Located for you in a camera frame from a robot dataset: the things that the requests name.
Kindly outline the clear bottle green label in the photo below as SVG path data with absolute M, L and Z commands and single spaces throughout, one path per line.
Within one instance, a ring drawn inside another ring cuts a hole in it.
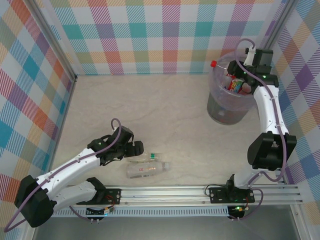
M 162 159 L 161 153 L 144 151 L 141 155 L 127 157 L 126 160 L 129 163 L 148 163 L 148 162 L 160 162 Z

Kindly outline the Coke bottle red label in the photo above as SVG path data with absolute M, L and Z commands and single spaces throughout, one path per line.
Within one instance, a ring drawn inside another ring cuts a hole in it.
M 210 66 L 214 70 L 218 70 L 222 73 L 222 76 L 219 76 L 218 80 L 224 89 L 237 94 L 242 91 L 244 81 L 240 78 L 236 78 L 235 75 L 230 74 L 227 67 L 219 65 L 215 60 L 210 63 Z

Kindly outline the large clear bottle red print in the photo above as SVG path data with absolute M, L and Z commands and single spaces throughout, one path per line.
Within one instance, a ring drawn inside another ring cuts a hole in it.
M 150 176 L 156 176 L 171 169 L 169 162 L 141 162 L 141 163 L 130 163 L 126 168 L 126 176 L 129 179 L 145 178 Z

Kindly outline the black controller board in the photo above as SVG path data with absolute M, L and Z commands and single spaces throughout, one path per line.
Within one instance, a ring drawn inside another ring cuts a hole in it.
M 246 211 L 248 211 L 250 208 L 248 205 L 245 206 L 228 206 L 228 218 L 231 220 L 238 220 L 244 217 Z
M 106 206 L 101 209 L 95 209 L 95 208 L 87 208 L 85 211 L 85 215 L 87 217 L 92 217 L 92 216 L 107 216 L 111 214 L 115 210 L 114 205 Z

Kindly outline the aluminium corner post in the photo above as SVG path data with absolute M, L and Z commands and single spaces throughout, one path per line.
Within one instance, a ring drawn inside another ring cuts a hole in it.
M 275 45 L 299 0 L 276 0 L 275 2 L 278 6 L 260 45 L 265 49 L 271 49 Z
M 71 77 L 73 82 L 77 81 L 77 75 L 73 70 L 67 56 L 65 55 L 63 49 L 61 48 L 51 26 L 47 22 L 45 16 L 43 15 L 40 7 L 36 3 L 36 0 L 25 0 L 30 4 L 30 7 L 34 11 L 35 16 L 39 22 L 41 30 L 44 32 L 44 36 L 48 40 L 49 45 L 53 48 L 53 51 L 57 54 L 57 58 L 60 60 L 61 65 L 67 71 L 67 74 Z

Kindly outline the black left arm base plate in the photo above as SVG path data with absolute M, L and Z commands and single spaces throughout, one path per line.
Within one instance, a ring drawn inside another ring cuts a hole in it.
M 119 205 L 122 196 L 120 188 L 106 188 L 97 191 L 97 203 L 102 205 Z

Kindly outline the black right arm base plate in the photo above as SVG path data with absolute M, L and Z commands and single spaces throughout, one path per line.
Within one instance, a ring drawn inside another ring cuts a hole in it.
M 254 203 L 254 193 L 250 189 L 237 187 L 211 187 L 209 188 L 211 204 L 246 204 Z

